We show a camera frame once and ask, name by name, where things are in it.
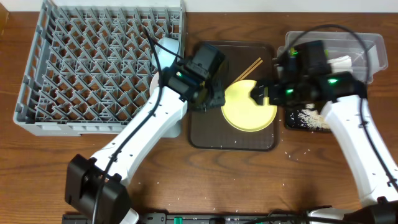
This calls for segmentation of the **yellow plate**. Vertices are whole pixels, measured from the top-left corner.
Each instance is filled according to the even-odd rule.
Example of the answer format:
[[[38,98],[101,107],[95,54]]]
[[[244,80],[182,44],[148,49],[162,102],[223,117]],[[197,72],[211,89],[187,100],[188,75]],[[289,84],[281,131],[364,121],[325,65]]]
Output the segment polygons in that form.
[[[225,89],[225,104],[221,107],[225,120],[234,128],[245,132],[256,132],[268,127],[277,114],[277,107],[269,104],[258,105],[250,92],[255,87],[254,80],[241,80]]]

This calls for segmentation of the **white paper napkin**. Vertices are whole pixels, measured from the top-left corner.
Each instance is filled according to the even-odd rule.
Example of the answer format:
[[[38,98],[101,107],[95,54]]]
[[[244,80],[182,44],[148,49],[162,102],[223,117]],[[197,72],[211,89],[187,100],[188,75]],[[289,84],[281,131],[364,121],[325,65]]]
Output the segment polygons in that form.
[[[348,55],[338,57],[338,58],[329,59],[329,60],[327,60],[327,62],[330,64],[331,71],[333,73],[338,73],[338,72],[353,73],[352,59]]]

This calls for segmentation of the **light blue bowl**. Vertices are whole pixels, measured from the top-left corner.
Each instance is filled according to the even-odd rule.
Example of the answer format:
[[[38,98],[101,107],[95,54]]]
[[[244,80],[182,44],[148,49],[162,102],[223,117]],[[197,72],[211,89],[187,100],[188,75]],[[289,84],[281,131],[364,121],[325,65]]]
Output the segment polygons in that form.
[[[180,42],[176,39],[163,37],[158,42],[152,39],[152,43],[155,48],[155,53],[153,53],[151,57],[153,66],[158,70],[170,67],[177,58]],[[157,66],[155,54],[157,54],[159,59],[160,67]]]

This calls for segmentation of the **white bowl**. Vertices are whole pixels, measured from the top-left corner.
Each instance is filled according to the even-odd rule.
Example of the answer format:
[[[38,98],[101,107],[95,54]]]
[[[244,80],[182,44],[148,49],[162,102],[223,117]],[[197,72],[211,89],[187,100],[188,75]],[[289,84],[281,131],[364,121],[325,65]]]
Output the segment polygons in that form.
[[[157,72],[153,77],[150,82],[150,87],[149,87],[149,94],[152,95],[154,90],[158,87],[159,85],[159,73]]]

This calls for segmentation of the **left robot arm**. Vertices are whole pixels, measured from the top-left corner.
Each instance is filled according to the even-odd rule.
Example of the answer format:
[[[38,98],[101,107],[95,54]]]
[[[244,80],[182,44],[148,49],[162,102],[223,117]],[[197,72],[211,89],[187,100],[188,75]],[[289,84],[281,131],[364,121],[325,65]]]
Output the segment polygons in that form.
[[[127,187],[146,155],[188,110],[224,105],[219,77],[227,73],[228,60],[206,42],[196,48],[159,72],[150,98],[110,143],[89,159],[77,154],[70,161],[65,201],[92,223],[137,223]]]

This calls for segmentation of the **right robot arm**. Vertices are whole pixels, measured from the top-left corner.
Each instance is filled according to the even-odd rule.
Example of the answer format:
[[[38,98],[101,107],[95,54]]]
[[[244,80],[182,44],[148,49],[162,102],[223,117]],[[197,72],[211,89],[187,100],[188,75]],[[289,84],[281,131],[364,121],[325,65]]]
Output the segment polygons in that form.
[[[314,104],[329,125],[356,182],[361,208],[316,208],[300,223],[397,223],[397,164],[374,124],[367,86],[350,71],[333,72],[323,42],[290,46],[279,55],[277,80],[258,80],[250,97],[258,104],[299,108]]]

